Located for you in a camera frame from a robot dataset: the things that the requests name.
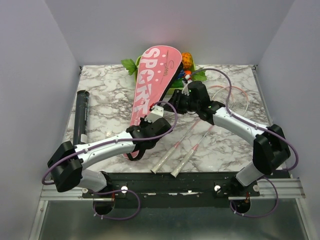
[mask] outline metal frame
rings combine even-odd
[[[299,178],[270,179],[275,185],[279,199],[304,199],[306,197]],[[276,193],[272,185],[265,179],[258,182],[260,196],[251,196],[250,199],[275,199]],[[229,200],[244,200],[245,197],[231,196]]]
[[[317,239],[317,233],[312,228],[308,209],[305,202],[305,193],[299,178],[270,178],[272,183],[276,186],[279,199],[296,199],[299,212],[301,214],[302,224],[305,228],[307,237],[310,240]],[[251,196],[252,200],[268,200],[275,199],[275,191],[272,185],[261,179],[257,182],[260,196]],[[75,187],[66,192],[57,192],[55,185],[43,186],[40,195],[40,201],[37,208],[36,216],[34,218],[30,240],[37,240],[40,237],[41,228],[44,222],[45,213],[49,201],[103,201],[110,202],[111,198],[83,198],[83,193],[87,190],[80,187]],[[229,200],[242,200],[244,197],[229,197]]]
[[[34,217],[31,233],[29,240],[38,240],[41,233],[41,228],[44,223],[46,211],[47,211],[48,201],[40,200],[36,214]]]

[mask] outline orange toy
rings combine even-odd
[[[189,70],[193,64],[194,60],[190,52],[183,52],[182,55],[182,63],[183,63],[183,70]]]
[[[191,74],[191,71],[185,70],[184,73],[185,73],[185,75],[188,75],[188,74],[190,75],[190,74]]]

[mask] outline black mounting plate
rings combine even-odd
[[[228,208],[228,196],[223,192],[217,194],[216,185],[223,186],[237,172],[182,172],[177,178],[170,173],[109,173],[113,189],[128,189],[136,192],[141,200],[141,208],[192,208],[216,207]],[[289,174],[276,171],[270,178],[289,178]],[[250,196],[259,196],[253,190],[254,182],[247,191]],[[83,198],[105,198],[105,195],[83,194]],[[133,194],[115,196],[116,208],[131,209],[137,207]]]

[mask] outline white lettering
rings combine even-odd
[[[145,53],[142,55],[142,57],[145,57],[145,58],[150,58],[152,57],[152,54],[153,54],[153,57],[156,58],[160,55],[160,50],[158,48],[152,48],[149,53],[147,53],[147,51],[145,51]]]
[[[142,109],[142,114],[147,114],[149,110],[149,101],[150,99],[146,99],[143,105],[139,105],[133,108],[133,112],[136,113]]]
[[[141,87],[137,88],[136,94],[137,94],[137,96],[136,96],[134,102],[138,102],[140,99],[148,99],[150,96],[149,91],[147,89],[147,86],[141,86]]]
[[[155,72],[150,69],[142,70],[138,76],[138,84],[145,84],[145,79],[149,82],[154,77]]]
[[[157,65],[157,59],[141,59],[140,64],[145,64],[147,69],[153,69]]]

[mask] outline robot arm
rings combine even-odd
[[[62,143],[47,163],[51,168],[66,156],[73,155],[51,171],[57,191],[66,192],[74,187],[87,188],[95,192],[104,189],[107,186],[108,176],[103,172],[95,172],[87,168],[121,154],[127,154],[131,161],[141,159],[145,151],[152,149],[160,140],[160,138],[150,138],[162,135],[171,128],[168,121],[163,118],[163,114],[162,107],[154,106],[148,116],[141,118],[138,126],[130,126],[116,136],[75,146],[70,141]],[[135,151],[139,151],[139,154],[133,158],[130,153]]]
[[[252,162],[240,170],[225,187],[224,192],[228,195],[240,194],[263,175],[270,175],[290,157],[290,150],[286,143],[257,128],[259,126],[268,129],[284,138],[281,127],[276,124],[270,127],[257,124],[238,115],[257,127],[248,126],[234,117],[237,116],[236,113],[232,112],[230,115],[223,103],[210,100],[207,88],[202,82],[190,82],[187,88],[185,92],[176,89],[169,100],[179,114],[196,112],[201,120],[225,128],[253,146]]]

